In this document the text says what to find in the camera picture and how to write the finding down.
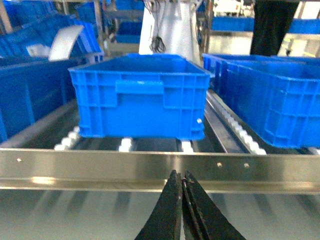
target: metal bar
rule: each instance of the metal bar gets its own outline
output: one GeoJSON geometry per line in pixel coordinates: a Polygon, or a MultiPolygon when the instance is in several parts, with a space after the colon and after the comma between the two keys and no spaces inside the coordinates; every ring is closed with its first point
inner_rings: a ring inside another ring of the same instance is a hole
{"type": "Polygon", "coordinates": [[[1,189],[161,191],[172,170],[209,192],[320,193],[320,157],[178,152],[0,150],[1,189]]]}
{"type": "Polygon", "coordinates": [[[12,26],[11,26],[11,23],[10,23],[10,20],[9,20],[9,17],[8,17],[3,0],[0,0],[0,18],[1,18],[1,21],[4,25],[4,29],[5,29],[6,33],[7,34],[12,33],[13,29],[12,29],[12,26]]]}
{"type": "Polygon", "coordinates": [[[215,0],[208,0],[207,1],[207,30],[206,30],[206,37],[204,42],[204,52],[207,54],[209,52],[209,45],[210,45],[210,36],[211,36],[211,28],[212,28],[212,21],[214,19],[214,12],[213,6],[215,4],[215,0]]]}
{"type": "Polygon", "coordinates": [[[205,106],[204,115],[225,153],[249,153],[249,150],[243,144],[238,143],[238,140],[232,135],[230,129],[223,124],[209,103],[205,106]]]}
{"type": "Polygon", "coordinates": [[[63,7],[63,12],[65,15],[68,15],[69,12],[69,4],[66,0],[62,0],[62,7],[63,7]]]}
{"type": "MultiPolygon", "coordinates": [[[[303,13],[304,13],[305,7],[306,7],[306,2],[302,2],[302,3],[301,3],[300,10],[299,10],[299,13],[298,13],[298,16],[297,16],[298,19],[301,19],[302,15],[303,15],[303,13]]],[[[291,38],[291,39],[290,39],[290,42],[288,43],[288,46],[287,46],[287,52],[288,52],[289,54],[290,54],[291,51],[292,51],[291,48],[292,48],[293,44],[294,44],[294,40],[291,38]]]]}
{"type": "Polygon", "coordinates": [[[94,0],[94,14],[95,14],[95,23],[98,30],[98,43],[101,49],[104,50],[104,31],[103,31],[103,21],[102,21],[102,11],[100,6],[100,0],[94,0]]]}

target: reflective steel surface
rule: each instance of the reflective steel surface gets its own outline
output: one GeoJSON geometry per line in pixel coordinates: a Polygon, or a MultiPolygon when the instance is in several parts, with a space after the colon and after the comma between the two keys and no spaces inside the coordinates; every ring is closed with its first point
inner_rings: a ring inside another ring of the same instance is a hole
{"type": "MultiPolygon", "coordinates": [[[[159,193],[0,190],[0,240],[133,240],[159,193]]],[[[247,240],[319,240],[320,196],[210,194],[247,240]]]]}
{"type": "Polygon", "coordinates": [[[161,191],[172,170],[208,192],[320,193],[320,157],[225,153],[0,151],[0,188],[161,191]]]}

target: stacked blue crates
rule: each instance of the stacked blue crates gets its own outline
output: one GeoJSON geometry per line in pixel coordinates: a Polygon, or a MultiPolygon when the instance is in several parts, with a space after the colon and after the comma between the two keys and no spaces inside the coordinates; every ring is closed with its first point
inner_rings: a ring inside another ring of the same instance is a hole
{"type": "Polygon", "coordinates": [[[252,17],[217,16],[213,18],[211,29],[215,31],[252,32],[255,19],[252,17]]]}
{"type": "Polygon", "coordinates": [[[72,49],[71,56],[101,52],[90,23],[78,21],[71,16],[55,14],[29,23],[13,33],[0,36],[0,56],[28,56],[27,47],[35,44],[51,47],[58,31],[74,24],[83,25],[84,29],[72,49]]]}
{"type": "Polygon", "coordinates": [[[266,143],[279,148],[320,147],[319,66],[302,58],[204,58],[204,68],[220,81],[215,86],[218,95],[266,143]]]}
{"type": "Polygon", "coordinates": [[[74,99],[68,68],[81,63],[77,59],[1,58],[0,143],[74,99]]]}
{"type": "Polygon", "coordinates": [[[118,43],[139,44],[142,30],[142,22],[125,21],[119,26],[116,33],[118,43]]]}
{"type": "Polygon", "coordinates": [[[129,54],[69,71],[83,137],[204,137],[210,75],[184,58],[129,54]]]}
{"type": "Polygon", "coordinates": [[[13,26],[22,26],[56,14],[52,1],[3,1],[13,26]]]}
{"type": "MultiPolygon", "coordinates": [[[[217,16],[212,20],[212,30],[252,32],[255,19],[252,17],[217,16]]],[[[320,34],[320,19],[294,19],[288,33],[320,34]]]]}

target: metal frame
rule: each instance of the metal frame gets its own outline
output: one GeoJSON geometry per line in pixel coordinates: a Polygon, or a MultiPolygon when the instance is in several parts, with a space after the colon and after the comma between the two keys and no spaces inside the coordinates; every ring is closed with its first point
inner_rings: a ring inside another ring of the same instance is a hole
{"type": "Polygon", "coordinates": [[[0,150],[0,189],[160,192],[172,170],[210,193],[320,193],[314,155],[0,150]]]}

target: roller conveyor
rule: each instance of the roller conveyor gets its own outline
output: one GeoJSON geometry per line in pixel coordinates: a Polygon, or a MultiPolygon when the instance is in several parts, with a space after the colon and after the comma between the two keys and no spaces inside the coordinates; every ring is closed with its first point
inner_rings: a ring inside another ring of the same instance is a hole
{"type": "Polygon", "coordinates": [[[108,137],[54,151],[79,121],[76,102],[63,106],[0,145],[0,239],[134,239],[172,169],[191,170],[248,240],[320,239],[319,157],[266,145],[213,92],[205,116],[194,153],[176,139],[132,139],[119,152],[123,139],[108,137]]]}

